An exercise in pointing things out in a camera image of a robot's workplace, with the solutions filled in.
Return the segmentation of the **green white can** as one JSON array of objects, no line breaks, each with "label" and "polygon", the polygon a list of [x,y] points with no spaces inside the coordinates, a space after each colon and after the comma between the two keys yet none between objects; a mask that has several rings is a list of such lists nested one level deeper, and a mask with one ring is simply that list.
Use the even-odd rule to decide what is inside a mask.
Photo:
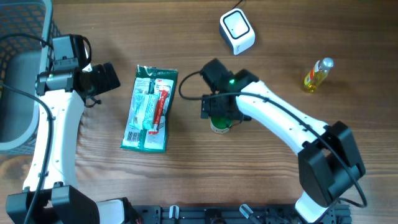
[{"label": "green white can", "polygon": [[229,132],[232,123],[233,122],[228,118],[217,117],[217,116],[210,118],[211,129],[216,134],[225,134]]}]

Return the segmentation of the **green 3M gloves package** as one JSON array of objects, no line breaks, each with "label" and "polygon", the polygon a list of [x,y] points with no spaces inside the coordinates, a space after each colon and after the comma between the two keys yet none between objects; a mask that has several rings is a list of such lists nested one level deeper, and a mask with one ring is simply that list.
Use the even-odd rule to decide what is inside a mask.
[{"label": "green 3M gloves package", "polygon": [[178,71],[138,65],[121,149],[165,152]]}]

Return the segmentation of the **yellow oil bottle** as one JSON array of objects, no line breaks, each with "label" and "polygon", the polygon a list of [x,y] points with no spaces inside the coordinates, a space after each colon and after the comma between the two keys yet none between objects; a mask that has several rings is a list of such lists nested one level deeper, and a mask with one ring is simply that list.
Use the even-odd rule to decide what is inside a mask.
[{"label": "yellow oil bottle", "polygon": [[318,60],[311,71],[303,79],[303,89],[307,93],[313,93],[334,67],[334,61],[330,57]]}]

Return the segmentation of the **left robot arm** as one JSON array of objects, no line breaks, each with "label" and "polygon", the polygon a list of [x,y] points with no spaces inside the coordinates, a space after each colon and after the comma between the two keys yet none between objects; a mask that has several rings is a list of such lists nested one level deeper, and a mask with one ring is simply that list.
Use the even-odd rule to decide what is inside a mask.
[{"label": "left robot arm", "polygon": [[37,75],[39,127],[30,171],[19,194],[8,195],[6,212],[14,223],[139,223],[126,197],[95,202],[77,189],[75,155],[86,100],[120,86],[111,63],[91,71],[92,49],[82,35],[43,42],[52,48],[50,68]]}]

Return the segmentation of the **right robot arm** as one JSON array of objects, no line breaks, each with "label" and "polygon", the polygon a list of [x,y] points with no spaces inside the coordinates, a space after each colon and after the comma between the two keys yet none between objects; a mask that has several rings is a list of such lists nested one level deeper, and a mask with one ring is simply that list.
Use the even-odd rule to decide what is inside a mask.
[{"label": "right robot arm", "polygon": [[211,90],[201,98],[202,118],[255,119],[296,154],[303,194],[294,209],[307,223],[319,221],[348,189],[359,186],[366,170],[347,125],[307,116],[248,70],[233,74],[216,58],[199,74]]}]

